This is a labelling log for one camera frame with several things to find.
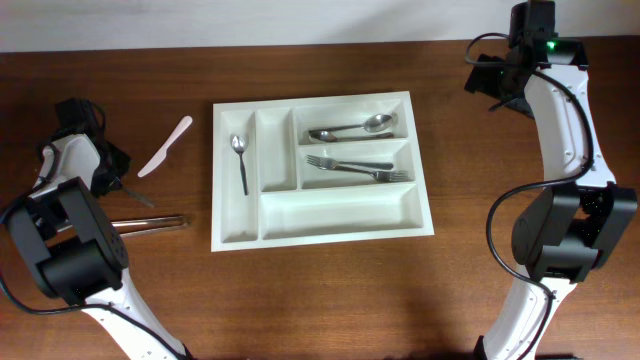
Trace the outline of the small teaspoon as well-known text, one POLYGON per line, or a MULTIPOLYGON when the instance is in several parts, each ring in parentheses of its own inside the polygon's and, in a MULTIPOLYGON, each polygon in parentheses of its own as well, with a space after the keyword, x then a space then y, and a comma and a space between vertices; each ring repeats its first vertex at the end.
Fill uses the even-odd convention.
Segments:
POLYGON ((144 195, 142 195, 142 194, 140 194, 138 192, 135 192, 133 190, 130 190, 130 189, 126 188, 126 187, 122 187, 121 190, 125 194, 127 194, 129 197, 131 197, 131 198, 135 199, 136 201, 144 204, 145 206, 150 207, 150 208, 154 208, 155 207, 155 204, 150 199, 145 197, 144 195))
POLYGON ((247 149, 247 144, 240 135, 233 134, 231 136, 231 147, 239 157, 239 169, 240 169, 240 176, 241 176, 241 181, 243 186, 243 192, 245 196, 248 196, 249 195, 248 181, 247 181, 246 167, 245 167, 244 158, 243 158, 243 155, 247 149))

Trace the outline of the pink plastic knife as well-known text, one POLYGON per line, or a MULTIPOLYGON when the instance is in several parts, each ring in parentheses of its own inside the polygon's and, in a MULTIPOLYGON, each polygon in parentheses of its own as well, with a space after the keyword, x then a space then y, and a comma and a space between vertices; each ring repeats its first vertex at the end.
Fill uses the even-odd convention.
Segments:
POLYGON ((137 176, 143 178, 153 172, 159 165, 161 165, 167 157, 169 148, 183 135, 183 133, 192 125, 193 118, 191 116, 184 116, 175 129, 168 136, 166 141, 160 146, 156 153, 150 158, 150 160, 138 171, 137 176))

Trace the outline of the metal tongs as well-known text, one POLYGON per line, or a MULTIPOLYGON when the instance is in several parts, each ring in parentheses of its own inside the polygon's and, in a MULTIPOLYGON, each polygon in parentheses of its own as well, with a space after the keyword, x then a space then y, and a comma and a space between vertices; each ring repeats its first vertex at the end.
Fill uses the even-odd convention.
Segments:
POLYGON ((173 215, 166 217, 119 220, 113 221, 112 225, 118 230, 122 238, 130 238, 182 230, 187 228, 190 223, 185 215, 173 215))

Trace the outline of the large spoon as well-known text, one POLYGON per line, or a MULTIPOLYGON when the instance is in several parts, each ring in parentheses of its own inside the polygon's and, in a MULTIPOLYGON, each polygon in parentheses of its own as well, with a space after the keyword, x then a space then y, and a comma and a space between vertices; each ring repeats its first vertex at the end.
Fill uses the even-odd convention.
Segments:
POLYGON ((377 133, 389 128, 391 125, 394 124, 396 120, 397 120, 397 115, 395 113, 376 114, 369 117, 367 120, 365 120, 360 124, 342 125, 342 126, 325 127, 325 128, 311 128, 308 130, 308 132, 318 133, 318 132, 334 132, 334 131, 342 131, 342 130, 363 129, 368 133, 377 133))
POLYGON ((310 131, 308 135, 310 139, 314 139, 323 143, 367 141, 367 140, 389 139, 394 137, 393 133, 382 133, 382 134, 369 135, 369 136, 337 137, 328 131, 310 131))

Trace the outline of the fork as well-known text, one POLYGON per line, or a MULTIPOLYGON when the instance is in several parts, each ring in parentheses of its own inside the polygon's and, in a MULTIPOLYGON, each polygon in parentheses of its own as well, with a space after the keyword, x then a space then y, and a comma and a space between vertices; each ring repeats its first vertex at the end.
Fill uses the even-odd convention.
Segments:
POLYGON ((336 166, 355 166, 355 167, 364 167, 375 170, 392 170, 394 168, 393 163, 389 162, 350 162, 350 161, 339 161, 333 158, 328 157, 318 157, 314 155, 307 155, 306 161, 311 165, 319 165, 324 168, 334 168, 336 166))
POLYGON ((332 168, 332 171, 365 174, 381 183, 405 182, 410 180, 409 175, 404 171, 363 170, 343 166, 334 167, 332 168))

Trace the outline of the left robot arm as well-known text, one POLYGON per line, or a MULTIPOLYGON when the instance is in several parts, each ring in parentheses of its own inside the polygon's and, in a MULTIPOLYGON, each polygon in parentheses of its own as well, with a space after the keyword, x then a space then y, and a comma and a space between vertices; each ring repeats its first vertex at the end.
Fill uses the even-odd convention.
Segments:
POLYGON ((28 314, 90 316, 131 359, 191 358, 137 291, 122 235, 98 203, 122 189, 130 156, 106 139, 106 115, 94 102, 70 98, 55 112, 58 129, 37 147, 38 178, 6 207, 1 224, 39 290, 66 305, 36 309, 8 287, 2 292, 28 314))

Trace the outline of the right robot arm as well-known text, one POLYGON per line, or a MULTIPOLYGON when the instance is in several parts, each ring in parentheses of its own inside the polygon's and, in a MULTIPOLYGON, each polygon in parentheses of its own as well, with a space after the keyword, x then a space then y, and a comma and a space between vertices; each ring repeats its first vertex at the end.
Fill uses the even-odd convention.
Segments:
POLYGON ((473 69, 464 86, 534 119, 544 179, 502 194, 490 207, 493 226, 507 199, 537 189, 516 219, 510 267, 493 237, 492 256, 514 281, 491 329, 480 336, 477 359, 533 359, 562 301, 587 275, 604 266, 638 209, 636 192, 617 185, 601 152, 588 99, 588 59, 581 41, 555 30, 552 1, 512 7, 504 34, 505 57, 467 57, 473 69))

